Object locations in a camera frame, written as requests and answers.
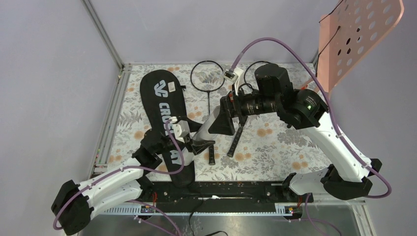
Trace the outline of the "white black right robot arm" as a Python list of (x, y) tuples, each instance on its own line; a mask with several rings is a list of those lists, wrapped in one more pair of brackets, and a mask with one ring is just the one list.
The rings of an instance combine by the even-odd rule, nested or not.
[(288, 127), (309, 137), (331, 161), (319, 171), (289, 174), (282, 184), (284, 200), (293, 203), (301, 195), (318, 193), (340, 200), (368, 197), (373, 185), (370, 177), (379, 172), (382, 163), (358, 154), (332, 123), (324, 100), (313, 90), (295, 89), (288, 71), (277, 64), (258, 67), (254, 77), (256, 91), (246, 94), (235, 85), (220, 99), (220, 105), (206, 121), (208, 133), (232, 136), (234, 118), (244, 122), (248, 116), (275, 113)]

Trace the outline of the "black Crossway racket bag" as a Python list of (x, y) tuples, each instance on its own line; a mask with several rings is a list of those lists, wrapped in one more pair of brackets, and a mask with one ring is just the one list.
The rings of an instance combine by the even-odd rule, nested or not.
[(171, 145), (161, 153), (166, 168), (169, 172), (177, 171), (181, 167), (180, 153), (168, 136), (169, 132), (174, 131), (169, 124), (169, 130), (165, 128), (165, 122), (172, 116), (187, 115), (185, 98), (177, 77), (163, 69), (149, 72), (140, 82), (140, 97), (152, 131), (163, 134)]

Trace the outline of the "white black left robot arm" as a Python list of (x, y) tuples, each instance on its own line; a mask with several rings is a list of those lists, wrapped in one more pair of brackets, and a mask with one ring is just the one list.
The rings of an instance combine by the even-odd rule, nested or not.
[(147, 174), (178, 176), (188, 185), (194, 177), (194, 156), (215, 143), (211, 123), (197, 123), (185, 117), (173, 117), (163, 130), (145, 133), (138, 150), (118, 166), (91, 179), (65, 182), (52, 206), (53, 228), (74, 235), (98, 214), (120, 203), (152, 197)]

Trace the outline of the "white shuttlecock tube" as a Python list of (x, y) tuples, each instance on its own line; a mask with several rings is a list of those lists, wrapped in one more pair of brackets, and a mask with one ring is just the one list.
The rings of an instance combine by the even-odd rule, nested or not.
[(175, 139), (183, 144), (181, 148), (183, 163), (189, 165), (195, 155), (200, 154), (215, 143), (217, 134), (210, 133), (209, 128), (220, 113), (220, 107), (216, 107), (208, 119), (200, 124), (187, 117), (172, 117), (169, 125), (173, 128)]

